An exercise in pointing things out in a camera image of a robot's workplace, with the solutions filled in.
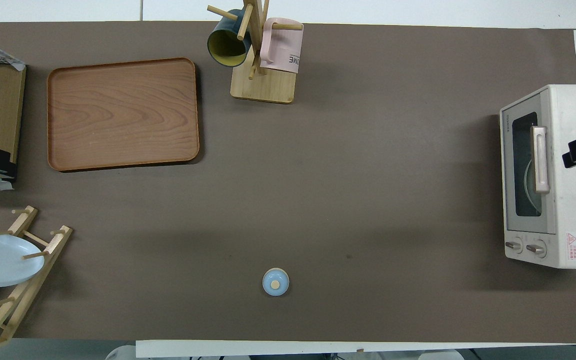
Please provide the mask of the pink mug with lettering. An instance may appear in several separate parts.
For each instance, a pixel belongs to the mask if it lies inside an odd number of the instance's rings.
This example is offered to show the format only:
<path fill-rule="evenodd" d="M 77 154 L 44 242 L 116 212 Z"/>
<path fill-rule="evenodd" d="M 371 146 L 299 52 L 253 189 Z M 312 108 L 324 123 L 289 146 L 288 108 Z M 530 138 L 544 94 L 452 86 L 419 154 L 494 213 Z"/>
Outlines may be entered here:
<path fill-rule="evenodd" d="M 303 24 L 271 17 L 263 25 L 260 67 L 297 74 L 303 41 Z"/>

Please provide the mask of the blue jar with wooden knob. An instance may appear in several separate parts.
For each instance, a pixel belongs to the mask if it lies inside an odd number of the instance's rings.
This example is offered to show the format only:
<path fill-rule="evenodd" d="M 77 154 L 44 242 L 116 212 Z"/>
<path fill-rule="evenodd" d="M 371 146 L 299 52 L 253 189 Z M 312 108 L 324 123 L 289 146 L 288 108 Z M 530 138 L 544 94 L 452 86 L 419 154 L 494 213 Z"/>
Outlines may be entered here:
<path fill-rule="evenodd" d="M 272 297 L 283 296 L 290 289 L 290 277 L 282 268 L 270 268 L 262 277 L 262 289 Z"/>

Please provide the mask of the white toaster oven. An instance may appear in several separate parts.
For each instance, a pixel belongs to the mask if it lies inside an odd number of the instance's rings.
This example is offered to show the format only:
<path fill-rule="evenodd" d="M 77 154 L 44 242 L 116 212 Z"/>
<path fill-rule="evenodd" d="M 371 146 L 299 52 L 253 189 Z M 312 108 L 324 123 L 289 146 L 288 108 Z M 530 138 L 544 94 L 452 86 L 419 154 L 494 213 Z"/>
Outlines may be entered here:
<path fill-rule="evenodd" d="M 551 175 L 554 184 L 555 233 L 513 231 L 506 229 L 505 181 L 503 180 L 503 155 L 501 145 L 501 110 L 540 96 L 546 100 L 551 125 L 549 127 Z M 557 269 L 576 269 L 576 166 L 565 168 L 562 155 L 569 151 L 568 143 L 576 140 L 576 84 L 549 84 L 523 98 L 506 105 L 499 111 L 500 153 L 502 160 L 503 198 L 503 241 L 519 238 L 523 242 L 521 253 L 504 246 L 506 257 L 530 264 L 544 265 Z M 526 245 L 541 239 L 547 246 L 547 256 L 537 258 L 526 249 Z"/>

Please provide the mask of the dark teal mug yellow inside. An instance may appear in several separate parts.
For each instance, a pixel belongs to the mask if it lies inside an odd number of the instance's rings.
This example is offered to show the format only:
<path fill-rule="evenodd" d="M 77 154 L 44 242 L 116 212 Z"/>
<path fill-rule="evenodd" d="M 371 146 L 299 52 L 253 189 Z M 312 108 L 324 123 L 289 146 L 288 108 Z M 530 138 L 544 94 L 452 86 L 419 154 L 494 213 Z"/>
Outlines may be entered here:
<path fill-rule="evenodd" d="M 237 20 L 225 16 L 217 23 L 210 33 L 206 46 L 211 57 L 222 66 L 235 68 L 240 66 L 249 54 L 252 46 L 250 33 L 246 32 L 242 40 L 237 35 L 242 25 L 241 17 L 245 13 L 242 9 L 231 9 L 228 13 L 238 17 Z"/>

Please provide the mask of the pale green plate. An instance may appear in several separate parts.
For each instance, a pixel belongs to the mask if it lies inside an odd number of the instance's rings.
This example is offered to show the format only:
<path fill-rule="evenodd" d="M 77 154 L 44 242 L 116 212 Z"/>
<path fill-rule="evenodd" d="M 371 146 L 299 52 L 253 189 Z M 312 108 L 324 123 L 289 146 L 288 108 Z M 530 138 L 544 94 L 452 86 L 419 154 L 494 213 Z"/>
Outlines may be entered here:
<path fill-rule="evenodd" d="M 533 160 L 528 160 L 523 174 L 523 189 L 526 200 L 530 203 L 535 216 L 541 214 L 541 196 L 535 191 L 535 168 Z"/>

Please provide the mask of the brown table mat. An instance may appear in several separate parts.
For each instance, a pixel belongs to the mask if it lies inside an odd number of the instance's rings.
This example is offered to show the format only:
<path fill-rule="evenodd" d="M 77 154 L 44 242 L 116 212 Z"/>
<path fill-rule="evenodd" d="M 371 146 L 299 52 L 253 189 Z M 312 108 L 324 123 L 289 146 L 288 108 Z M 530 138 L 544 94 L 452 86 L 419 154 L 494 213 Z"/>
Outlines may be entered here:
<path fill-rule="evenodd" d="M 231 97 L 214 26 L 0 23 L 27 64 L 0 231 L 26 205 L 73 228 L 18 337 L 576 343 L 576 270 L 505 256 L 498 117 L 576 84 L 572 30 L 307 23 L 283 105 Z M 193 162 L 49 166 L 50 71 L 172 57 L 198 72 Z"/>

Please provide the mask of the wooden mug tree stand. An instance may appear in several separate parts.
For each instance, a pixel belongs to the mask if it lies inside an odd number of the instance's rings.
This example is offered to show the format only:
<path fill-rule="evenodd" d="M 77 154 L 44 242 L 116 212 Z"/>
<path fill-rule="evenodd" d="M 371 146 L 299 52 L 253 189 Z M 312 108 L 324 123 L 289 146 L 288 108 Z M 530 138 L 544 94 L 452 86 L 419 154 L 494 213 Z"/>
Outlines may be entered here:
<path fill-rule="evenodd" d="M 268 103 L 291 104 L 294 100 L 297 73 L 280 71 L 260 66 L 260 50 L 263 41 L 264 25 L 269 17 L 270 0 L 242 0 L 244 14 L 237 38 L 242 41 L 249 32 L 251 47 L 242 64 L 231 67 L 230 95 L 240 100 L 265 101 Z M 235 14 L 215 6 L 207 11 L 223 17 L 238 20 Z"/>

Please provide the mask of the wooden dish rack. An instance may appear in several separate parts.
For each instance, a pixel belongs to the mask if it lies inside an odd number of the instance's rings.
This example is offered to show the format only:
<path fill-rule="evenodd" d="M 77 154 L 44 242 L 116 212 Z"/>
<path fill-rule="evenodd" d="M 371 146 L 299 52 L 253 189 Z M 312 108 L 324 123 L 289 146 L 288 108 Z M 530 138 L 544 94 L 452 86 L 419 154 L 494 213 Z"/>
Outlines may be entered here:
<path fill-rule="evenodd" d="M 32 278 L 20 284 L 0 287 L 0 347 L 14 337 L 55 262 L 73 234 L 73 229 L 66 225 L 53 230 L 50 233 L 50 240 L 41 239 L 38 235 L 32 234 L 30 227 L 38 212 L 37 208 L 30 205 L 21 209 L 13 209 L 12 214 L 16 215 L 16 219 L 7 230 L 0 231 L 0 235 L 13 235 L 27 240 L 39 248 L 39 253 L 25 255 L 23 259 L 39 256 L 45 258 L 43 268 Z"/>

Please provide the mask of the brown wooden serving tray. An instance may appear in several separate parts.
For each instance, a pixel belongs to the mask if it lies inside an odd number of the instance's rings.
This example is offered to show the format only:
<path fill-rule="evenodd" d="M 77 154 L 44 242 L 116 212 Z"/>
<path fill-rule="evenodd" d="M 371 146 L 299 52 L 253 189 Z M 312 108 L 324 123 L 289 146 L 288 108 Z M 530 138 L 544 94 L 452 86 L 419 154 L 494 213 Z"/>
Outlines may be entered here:
<path fill-rule="evenodd" d="M 56 68 L 46 78 L 46 154 L 61 173 L 193 161 L 198 80 L 186 57 Z"/>

